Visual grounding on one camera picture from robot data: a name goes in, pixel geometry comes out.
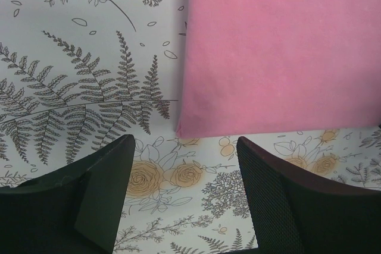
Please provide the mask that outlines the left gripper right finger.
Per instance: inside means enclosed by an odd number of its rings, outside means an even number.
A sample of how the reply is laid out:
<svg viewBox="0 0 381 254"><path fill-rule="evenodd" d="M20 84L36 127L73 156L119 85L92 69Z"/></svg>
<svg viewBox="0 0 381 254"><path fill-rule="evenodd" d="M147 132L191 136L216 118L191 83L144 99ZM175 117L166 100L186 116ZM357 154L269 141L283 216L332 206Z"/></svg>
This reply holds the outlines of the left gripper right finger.
<svg viewBox="0 0 381 254"><path fill-rule="evenodd" d="M380 192L280 159L246 137L238 161L258 253L379 253Z"/></svg>

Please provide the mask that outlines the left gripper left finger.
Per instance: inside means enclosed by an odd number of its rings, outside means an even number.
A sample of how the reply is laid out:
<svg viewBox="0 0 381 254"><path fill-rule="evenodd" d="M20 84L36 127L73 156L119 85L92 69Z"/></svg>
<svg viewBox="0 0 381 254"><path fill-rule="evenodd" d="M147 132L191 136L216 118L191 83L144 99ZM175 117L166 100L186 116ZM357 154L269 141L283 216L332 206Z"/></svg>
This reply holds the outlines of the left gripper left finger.
<svg viewBox="0 0 381 254"><path fill-rule="evenodd" d="M78 161L1 188L2 253L112 253L132 170L124 135Z"/></svg>

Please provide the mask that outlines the pink t shirt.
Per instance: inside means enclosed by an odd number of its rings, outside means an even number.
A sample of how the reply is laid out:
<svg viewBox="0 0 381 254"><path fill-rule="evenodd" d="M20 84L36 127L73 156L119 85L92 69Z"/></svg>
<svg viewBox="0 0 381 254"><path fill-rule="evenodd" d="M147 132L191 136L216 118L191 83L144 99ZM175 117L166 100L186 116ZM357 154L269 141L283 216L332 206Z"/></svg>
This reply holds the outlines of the pink t shirt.
<svg viewBox="0 0 381 254"><path fill-rule="evenodd" d="M177 135L380 124L380 0L189 0Z"/></svg>

